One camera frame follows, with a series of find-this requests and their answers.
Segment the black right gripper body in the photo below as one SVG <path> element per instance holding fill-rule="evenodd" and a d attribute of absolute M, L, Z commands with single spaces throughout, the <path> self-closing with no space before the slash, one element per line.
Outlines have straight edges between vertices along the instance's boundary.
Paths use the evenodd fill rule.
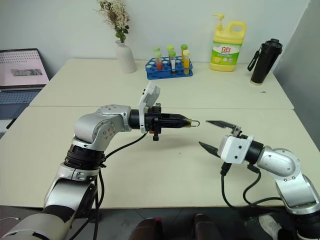
<path fill-rule="evenodd" d="M 248 136 L 242 134 L 242 132 L 243 132 L 243 131 L 241 130 L 241 127 L 235 125 L 235 126 L 232 128 L 231 134 L 232 134 L 233 137 L 236 137 L 236 138 L 239 138 L 239 139 L 247 139 Z"/>

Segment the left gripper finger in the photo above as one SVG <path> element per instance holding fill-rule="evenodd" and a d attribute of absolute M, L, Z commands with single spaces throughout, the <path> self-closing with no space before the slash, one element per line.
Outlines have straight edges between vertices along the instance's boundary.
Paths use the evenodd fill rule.
<path fill-rule="evenodd" d="M 191 119 L 177 113 L 162 113 L 162 120 L 166 122 L 190 122 Z"/>
<path fill-rule="evenodd" d="M 170 129 L 180 129 L 180 128 L 190 128 L 190 121 L 163 121 L 161 122 L 161 128 L 170 128 Z"/>

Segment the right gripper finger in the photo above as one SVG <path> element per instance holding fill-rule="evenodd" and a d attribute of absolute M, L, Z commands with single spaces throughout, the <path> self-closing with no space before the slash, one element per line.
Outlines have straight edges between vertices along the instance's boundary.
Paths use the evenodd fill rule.
<path fill-rule="evenodd" d="M 232 123 L 228 123 L 222 120 L 206 120 L 207 123 L 213 124 L 215 126 L 218 126 L 220 128 L 230 128 L 232 130 L 236 130 L 238 129 L 238 126 L 232 124 Z"/>
<path fill-rule="evenodd" d="M 220 158 L 220 156 L 218 155 L 218 149 L 212 145 L 206 144 L 204 142 L 199 141 L 198 142 L 208 153 L 210 153 L 211 155 Z"/>

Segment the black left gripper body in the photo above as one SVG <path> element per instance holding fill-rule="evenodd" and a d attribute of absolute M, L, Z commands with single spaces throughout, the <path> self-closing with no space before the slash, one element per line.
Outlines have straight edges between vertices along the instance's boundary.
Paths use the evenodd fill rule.
<path fill-rule="evenodd" d="M 162 127 L 162 108 L 160 103 L 156 103 L 147 110 L 144 114 L 144 126 L 147 132 L 153 134 L 152 140 L 159 141 L 159 134 L 161 134 Z"/>

